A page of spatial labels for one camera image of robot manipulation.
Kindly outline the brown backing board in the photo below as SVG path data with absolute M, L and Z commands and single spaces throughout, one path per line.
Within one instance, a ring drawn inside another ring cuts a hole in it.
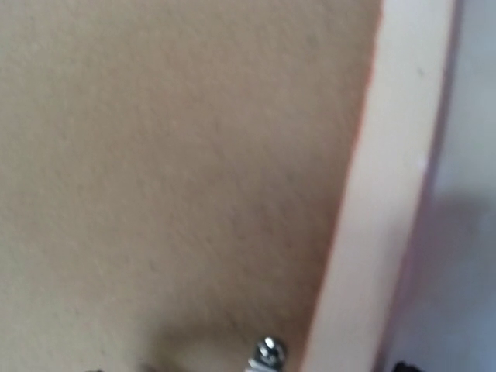
M 378 1 L 3 1 L 1 369 L 300 367 Z

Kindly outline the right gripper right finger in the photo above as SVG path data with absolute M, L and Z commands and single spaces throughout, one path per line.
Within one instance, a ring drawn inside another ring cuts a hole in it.
M 404 361 L 400 361 L 394 365 L 392 372 L 423 372 L 423 371 L 419 369 L 416 365 L 408 364 Z

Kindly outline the red wooden picture frame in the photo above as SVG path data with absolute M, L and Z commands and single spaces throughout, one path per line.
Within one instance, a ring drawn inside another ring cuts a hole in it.
M 383 1 L 303 371 L 376 371 L 429 174 L 456 1 Z

